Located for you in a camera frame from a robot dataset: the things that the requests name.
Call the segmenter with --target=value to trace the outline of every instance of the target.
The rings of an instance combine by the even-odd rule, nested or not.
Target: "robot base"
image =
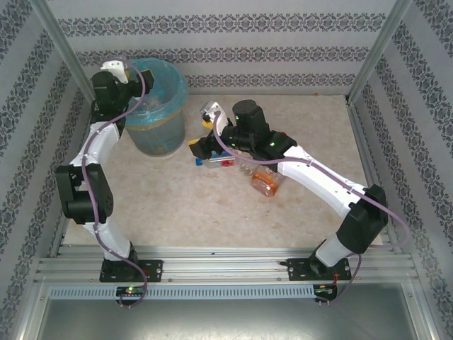
[[[290,281],[348,281],[351,279],[351,270],[348,259],[341,259],[333,267],[325,267],[325,271],[320,275],[310,267],[310,259],[288,259],[281,263],[288,267]]]
[[[139,260],[135,248],[130,246],[130,261],[137,264],[147,275],[148,282],[161,282],[162,260]],[[104,259],[99,276],[100,282],[143,282],[143,277],[140,272],[125,263],[124,261],[110,261]]]

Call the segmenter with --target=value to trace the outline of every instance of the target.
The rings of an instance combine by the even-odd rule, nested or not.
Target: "patterned wallpaper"
[[[453,339],[452,18],[449,0],[414,1],[355,103],[441,339]]]
[[[0,1],[0,339],[9,339],[61,217],[54,171],[79,150],[88,104],[24,0]]]
[[[158,57],[198,94],[346,94],[394,0],[49,0],[86,72]]]

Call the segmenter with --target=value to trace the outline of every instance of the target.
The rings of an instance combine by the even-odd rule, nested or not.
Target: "floor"
[[[313,248],[336,232],[342,219],[289,178],[266,198],[236,166],[195,166],[187,141],[209,132],[199,109],[215,100],[232,115],[232,106],[246,98],[263,108],[273,130],[286,132],[344,177],[366,183],[343,96],[189,96],[180,149],[164,159],[149,157],[125,133],[104,169],[115,198],[113,217],[133,244]],[[64,243],[96,241],[70,223]]]

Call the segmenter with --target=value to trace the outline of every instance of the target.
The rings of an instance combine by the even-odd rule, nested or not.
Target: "trash bin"
[[[155,58],[130,60],[150,69],[154,86],[143,104],[126,118],[126,129],[141,152],[161,157],[176,151],[185,137],[183,104],[188,96],[184,76],[172,64]]]

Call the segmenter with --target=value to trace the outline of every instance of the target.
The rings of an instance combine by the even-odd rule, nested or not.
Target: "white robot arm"
[[[386,205],[385,192],[378,186],[365,188],[361,184],[349,181],[317,161],[285,133],[271,131],[265,121],[262,108],[255,101],[238,102],[233,107],[233,113],[236,126],[233,126],[218,103],[209,102],[201,109],[202,119],[206,123],[215,122],[215,129],[222,144],[248,152],[259,161],[290,157],[297,159],[297,161],[278,163],[268,162],[268,166],[273,171],[306,186],[344,218],[340,229],[320,244],[312,254],[313,271],[321,275],[323,269],[335,266],[349,254],[365,252],[387,224],[388,217],[385,212],[362,200],[352,191],[368,196],[384,206]],[[217,153],[222,151],[222,146],[212,131],[207,137],[192,144],[190,148],[192,153],[201,159],[210,158],[212,151]]]
[[[104,71],[96,73],[91,79],[96,99],[91,106],[89,136],[77,156],[69,165],[59,166],[55,176],[65,216],[83,225],[93,236],[96,234],[98,236],[96,239],[104,253],[101,280],[104,278],[103,282],[131,281],[137,277],[137,272],[118,256],[135,264],[138,264],[139,260],[132,244],[122,235],[111,217],[113,195],[103,173],[103,166],[113,146],[121,137],[125,128],[125,118],[111,124],[106,123],[122,115],[132,97],[140,96],[142,83],[127,78],[121,61],[106,62],[101,69]],[[140,73],[146,85],[145,93],[149,93],[154,84],[152,73],[149,70]],[[92,141],[89,149],[86,150],[90,140]],[[96,199],[99,217],[96,228],[92,202],[84,188],[81,170],[83,158],[90,187]]]

